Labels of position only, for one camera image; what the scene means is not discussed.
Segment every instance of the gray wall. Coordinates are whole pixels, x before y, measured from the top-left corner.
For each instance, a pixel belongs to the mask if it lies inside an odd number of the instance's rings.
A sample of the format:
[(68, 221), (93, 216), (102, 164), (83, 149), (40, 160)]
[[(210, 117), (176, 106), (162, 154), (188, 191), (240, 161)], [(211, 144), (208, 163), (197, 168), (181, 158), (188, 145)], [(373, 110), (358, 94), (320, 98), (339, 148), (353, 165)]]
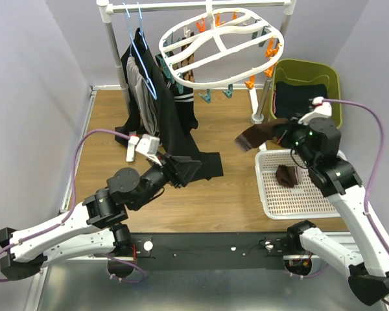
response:
[[(0, 229), (56, 216), (88, 98), (44, 0), (0, 1)], [(0, 310), (24, 310), (30, 284), (0, 284)]]
[[(384, 122), (386, 151), (371, 202), (389, 232), (389, 0), (369, 1), (333, 66), (342, 98), (368, 105)], [(346, 106), (342, 129), (342, 149), (367, 184), (379, 143), (377, 125), (364, 110)]]
[[(95, 1), (46, 0), (46, 2), (72, 48), (88, 83), (91, 85), (118, 84), (106, 31)], [(153, 2), (168, 1), (140, 0), (140, 3)], [(286, 35), (284, 57), (332, 64), (367, 2), (368, 0), (298, 0)], [(280, 26), (283, 8), (261, 7), (252, 8), (252, 10), (275, 27)], [(143, 28), (153, 54), (158, 52), (158, 41), (168, 29), (202, 12), (204, 10), (143, 13)], [(131, 18), (134, 29), (138, 27), (137, 14), (132, 14)], [(124, 16), (116, 14), (113, 25), (119, 50), (124, 52), (130, 44)], [(213, 46), (206, 45), (205, 49), (195, 54), (195, 57), (207, 54), (209, 47)], [(195, 78), (199, 82), (205, 82), (224, 78), (235, 72), (242, 72), (262, 63), (263, 53), (264, 49), (257, 47), (248, 49), (246, 53), (243, 53), (242, 58), (236, 56), (216, 63), (213, 65), (214, 70), (198, 69), (195, 71)], [(259, 75), (257, 81), (262, 82), (263, 75)]]

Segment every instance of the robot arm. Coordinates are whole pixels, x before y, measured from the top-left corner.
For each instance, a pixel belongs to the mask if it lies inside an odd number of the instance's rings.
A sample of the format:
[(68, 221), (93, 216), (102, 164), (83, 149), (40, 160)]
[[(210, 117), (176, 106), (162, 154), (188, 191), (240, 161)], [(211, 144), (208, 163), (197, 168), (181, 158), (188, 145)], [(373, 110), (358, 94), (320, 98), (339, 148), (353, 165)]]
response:
[[(389, 254), (364, 212), (365, 190), (358, 174), (349, 162), (337, 156), (341, 135), (334, 121), (317, 113), (303, 118), (277, 126), (276, 136), (282, 147), (294, 149), (305, 163), (311, 181), (345, 221), (360, 255), (331, 240), (308, 221), (288, 229), (290, 247), (317, 254), (348, 277), (353, 293), (363, 303), (372, 305), (389, 295)], [(389, 236), (371, 207), (369, 214), (389, 245)]]
[[(79, 203), (65, 222), (65, 215), (61, 214), (29, 229), (0, 230), (0, 246), (14, 244), (0, 259), (2, 274), (15, 281), (30, 277), (59, 260), (120, 250), (122, 254), (131, 254), (130, 232), (126, 225), (120, 224), (128, 218), (125, 207), (140, 210), (161, 195), (162, 192), (157, 193), (167, 183), (176, 188), (185, 187), (201, 165), (189, 157), (160, 154), (158, 145), (157, 137), (144, 135), (136, 151), (148, 158), (151, 167), (142, 176), (130, 167), (120, 169), (107, 180), (106, 188)], [(54, 225), (57, 227), (42, 233)], [(35, 234), (28, 241), (20, 242)]]

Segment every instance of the white circular clothes hanger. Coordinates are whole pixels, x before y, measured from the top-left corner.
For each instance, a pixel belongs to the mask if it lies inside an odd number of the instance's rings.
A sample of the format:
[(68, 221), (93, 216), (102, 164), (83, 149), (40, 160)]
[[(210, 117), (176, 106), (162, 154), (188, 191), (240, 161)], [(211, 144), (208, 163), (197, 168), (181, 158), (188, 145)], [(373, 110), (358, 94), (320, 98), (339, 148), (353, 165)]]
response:
[[(228, 85), (234, 82), (244, 80), (258, 73), (262, 73), (263, 71), (265, 71), (266, 69), (272, 67), (277, 63), (277, 61), (281, 58), (281, 55), (284, 50), (284, 38), (282, 34), (278, 31), (278, 29), (270, 25), (265, 19), (258, 16), (255, 12), (252, 12), (251, 10), (248, 10), (246, 8), (220, 8), (220, 9), (213, 10), (212, 6), (213, 6), (212, 0), (207, 0), (206, 13), (203, 13), (201, 15), (198, 15), (186, 21), (182, 21), (181, 23), (169, 29), (160, 39), (159, 42), (160, 53), (165, 61), (165, 65), (170, 71), (170, 74), (178, 84), (187, 87), (197, 88), (197, 89), (213, 89), (216, 87), (227, 87)], [(243, 14), (243, 15), (235, 19), (232, 19), (231, 21), (223, 23), (221, 25), (217, 25), (215, 22), (215, 15), (221, 13), (228, 13), (228, 12), (233, 12), (236, 15), (237, 14)], [(176, 43), (172, 42), (170, 45), (166, 44), (167, 38), (171, 36), (173, 33), (175, 32), (183, 33), (185, 30), (184, 28), (187, 28), (189, 24), (200, 20), (202, 20), (202, 23), (204, 25), (205, 19), (209, 21), (209, 29), (207, 30), (204, 29), (204, 31), (202, 31), (201, 33), (196, 34), (195, 36), (192, 37), (184, 38)], [(250, 19), (253, 19), (255, 23), (251, 25), (245, 24), (245, 22), (247, 22)], [(258, 36), (254, 39), (251, 39), (250, 41), (244, 42), (242, 44), (231, 47), (229, 49), (225, 47), (220, 37), (223, 34), (253, 34), (254, 32), (259, 32), (263, 29), (265, 29), (266, 32), (265, 35)], [(191, 82), (191, 81), (184, 80), (182, 78), (184, 73), (192, 69), (199, 68), (203, 65), (209, 65), (215, 60), (219, 60), (230, 54), (238, 53), (239, 59), (241, 60), (242, 53), (239, 52), (241, 52), (243, 49), (254, 45), (256, 45), (258, 48), (258, 45), (260, 43), (265, 42), (266, 40), (270, 40), (271, 38), (275, 42), (278, 42), (276, 52), (271, 57), (269, 57), (269, 60), (267, 60), (267, 62), (260, 65), (259, 67), (254, 67), (242, 73), (239, 73), (235, 76), (231, 76), (229, 78), (225, 78), (223, 80), (214, 81), (214, 82), (202, 82), (202, 83)], [(218, 53), (212, 56), (208, 56), (204, 59), (197, 60), (184, 67), (173, 69), (174, 64), (180, 63), (181, 61), (190, 57), (190, 55), (192, 55), (197, 49), (199, 49), (205, 42), (209, 41), (210, 39), (214, 39), (215, 43), (217, 44), (217, 47), (219, 48)], [(182, 46), (188, 44), (190, 45), (184, 51), (177, 52), (177, 53), (176, 51), (174, 51), (176, 49), (180, 50)], [(168, 57), (167, 53), (170, 51), (173, 51), (174, 55)]]

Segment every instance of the clothes drying rack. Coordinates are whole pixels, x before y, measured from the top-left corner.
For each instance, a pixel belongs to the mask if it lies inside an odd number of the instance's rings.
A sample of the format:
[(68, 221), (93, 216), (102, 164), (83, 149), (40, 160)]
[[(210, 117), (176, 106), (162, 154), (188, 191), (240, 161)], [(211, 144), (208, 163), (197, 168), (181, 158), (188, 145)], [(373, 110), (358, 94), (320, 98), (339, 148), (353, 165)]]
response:
[[(170, 11), (170, 10), (195, 10), (206, 7), (206, 2), (175, 2), (175, 3), (149, 3), (149, 4), (136, 4), (136, 5), (113, 5), (109, 0), (97, 0), (97, 5), (100, 10), (102, 22), (105, 24), (108, 38), (110, 40), (111, 51), (114, 57), (115, 68), (117, 69), (117, 75), (121, 92), (123, 94), (124, 101), (128, 107), (130, 98), (128, 95), (128, 85), (125, 81), (124, 69), (121, 63), (121, 57), (118, 51), (117, 40), (115, 39), (115, 33), (112, 25), (112, 15), (115, 13), (129, 13), (136, 12), (157, 12), (157, 11)], [(284, 6), (283, 19), (280, 26), (280, 33), (284, 36), (291, 18), (294, 12), (296, 0), (216, 0), (213, 1), (213, 8), (235, 8), (235, 7), (251, 7), (251, 6)], [(264, 83), (263, 92), (258, 100), (256, 88), (253, 87), (249, 90), (251, 105), (252, 105), (252, 124), (259, 124), (264, 121), (263, 108), (266, 97), (268, 96), (270, 86), (272, 83), (273, 75), (267, 78)]]

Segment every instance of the white mesh basket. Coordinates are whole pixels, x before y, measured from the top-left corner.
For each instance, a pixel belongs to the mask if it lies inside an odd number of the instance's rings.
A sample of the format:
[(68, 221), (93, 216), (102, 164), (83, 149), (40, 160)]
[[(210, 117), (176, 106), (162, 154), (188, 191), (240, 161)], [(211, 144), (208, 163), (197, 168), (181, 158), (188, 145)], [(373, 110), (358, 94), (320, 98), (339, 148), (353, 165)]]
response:
[[(346, 159), (341, 151), (338, 155)], [(298, 156), (293, 156), (304, 166)], [(290, 149), (260, 151), (255, 157), (259, 196), (269, 218), (285, 220), (340, 217), (327, 198), (324, 198), (311, 182), (307, 170), (301, 170), (302, 182), (294, 188), (279, 185), (275, 177), (279, 165), (296, 166), (291, 159)]]

